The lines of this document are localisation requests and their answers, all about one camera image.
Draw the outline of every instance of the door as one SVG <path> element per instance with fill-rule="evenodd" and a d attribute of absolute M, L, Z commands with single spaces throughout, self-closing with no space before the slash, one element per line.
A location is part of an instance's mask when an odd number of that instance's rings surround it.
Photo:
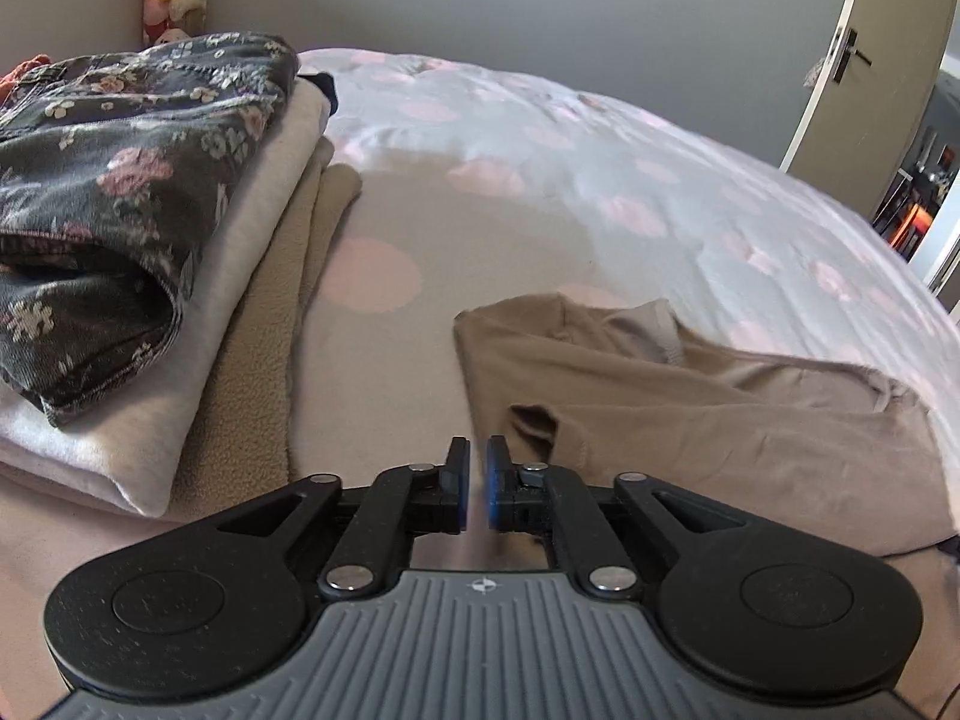
<path fill-rule="evenodd" d="M 913 141 L 957 0 L 846 0 L 781 170 L 870 218 Z"/>

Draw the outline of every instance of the brown folded garment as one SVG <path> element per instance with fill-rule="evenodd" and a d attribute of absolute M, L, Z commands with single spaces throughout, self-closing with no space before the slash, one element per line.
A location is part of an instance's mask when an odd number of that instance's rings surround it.
<path fill-rule="evenodd" d="M 594 485 L 643 471 L 882 557 L 955 533 L 925 406 L 878 371 L 717 346 L 665 300 L 618 311 L 528 295 L 460 314 L 454 332 L 474 435 L 504 434 L 515 461 Z M 945 557 L 892 560 L 928 620 L 901 683 L 928 713 L 960 679 Z M 917 665 L 929 659 L 944 668 Z"/>
<path fill-rule="evenodd" d="M 230 320 L 166 518 L 204 517 L 290 482 L 291 350 L 333 233 L 361 187 L 352 167 L 328 167 L 332 155 L 324 138 Z"/>

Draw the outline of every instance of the bed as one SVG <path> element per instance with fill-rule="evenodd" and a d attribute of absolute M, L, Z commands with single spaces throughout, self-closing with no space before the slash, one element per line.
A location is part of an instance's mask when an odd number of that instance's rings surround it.
<path fill-rule="evenodd" d="M 869 226 L 770 166 L 601 95 L 422 56 L 316 50 L 340 112 L 334 161 L 364 177 L 296 351 L 298 474 L 347 485 L 437 461 L 470 435 L 460 311 L 522 293 L 668 298 L 719 343 L 871 365 L 914 386 L 960 514 L 960 336 Z M 64 693 L 40 630 L 56 581 L 169 527 L 0 480 L 0 715 Z M 422 565 L 482 567 L 483 533 Z"/>

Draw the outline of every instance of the white logo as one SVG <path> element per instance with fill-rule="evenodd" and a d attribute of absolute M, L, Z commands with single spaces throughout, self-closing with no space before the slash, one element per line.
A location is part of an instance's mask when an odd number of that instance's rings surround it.
<path fill-rule="evenodd" d="M 470 587 L 472 589 L 476 590 L 477 592 L 482 592 L 484 595 L 486 595 L 489 592 L 493 592 L 499 586 L 500 586 L 499 584 L 496 584 L 496 582 L 490 579 L 489 577 L 483 577 L 483 579 L 475 579 L 470 583 Z"/>

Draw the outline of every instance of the dark floral garment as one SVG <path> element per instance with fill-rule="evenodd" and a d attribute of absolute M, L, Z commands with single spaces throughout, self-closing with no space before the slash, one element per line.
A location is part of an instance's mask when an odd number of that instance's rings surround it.
<path fill-rule="evenodd" d="M 40 68 L 0 106 L 0 375 L 51 424 L 174 341 L 297 67 L 234 32 Z"/>

